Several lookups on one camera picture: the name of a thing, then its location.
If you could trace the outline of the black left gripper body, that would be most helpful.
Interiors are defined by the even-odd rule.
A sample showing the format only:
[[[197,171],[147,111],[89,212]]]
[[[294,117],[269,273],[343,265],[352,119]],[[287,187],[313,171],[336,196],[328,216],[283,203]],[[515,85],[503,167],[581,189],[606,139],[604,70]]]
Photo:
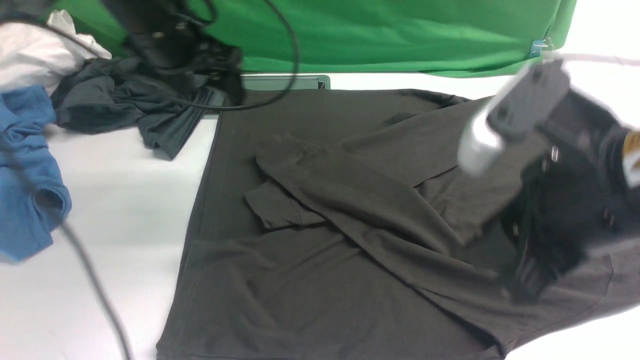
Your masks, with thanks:
[[[151,68],[160,75],[205,76],[206,85],[224,93],[233,106],[242,105],[246,98],[242,63],[243,51],[239,47],[210,35],[181,39],[176,47],[163,48],[150,60]]]

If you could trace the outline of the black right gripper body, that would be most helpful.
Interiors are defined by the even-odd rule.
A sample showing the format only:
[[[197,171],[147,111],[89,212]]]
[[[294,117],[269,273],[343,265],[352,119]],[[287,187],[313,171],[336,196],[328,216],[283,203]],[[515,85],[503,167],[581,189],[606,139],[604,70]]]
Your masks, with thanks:
[[[522,172],[502,215],[517,245],[502,275],[516,305],[584,262],[636,245],[636,133],[610,110],[570,91],[537,132],[550,150]]]

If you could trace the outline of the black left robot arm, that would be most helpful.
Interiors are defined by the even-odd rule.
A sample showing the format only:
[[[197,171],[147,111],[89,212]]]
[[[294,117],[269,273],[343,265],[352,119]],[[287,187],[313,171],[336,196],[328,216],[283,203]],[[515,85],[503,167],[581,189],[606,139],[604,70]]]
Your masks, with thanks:
[[[170,96],[189,99],[210,87],[238,106],[246,98],[240,64],[243,53],[208,34],[207,21],[183,0],[104,0],[125,30],[125,47]]]

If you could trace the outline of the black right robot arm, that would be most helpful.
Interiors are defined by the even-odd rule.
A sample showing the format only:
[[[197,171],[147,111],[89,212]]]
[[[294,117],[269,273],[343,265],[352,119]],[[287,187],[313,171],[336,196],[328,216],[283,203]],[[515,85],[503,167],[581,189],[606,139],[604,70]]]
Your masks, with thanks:
[[[535,131],[550,148],[522,171],[521,189],[501,216],[517,249],[502,274],[515,305],[535,303],[589,260],[639,244],[639,185],[625,167],[639,134],[576,91]]]

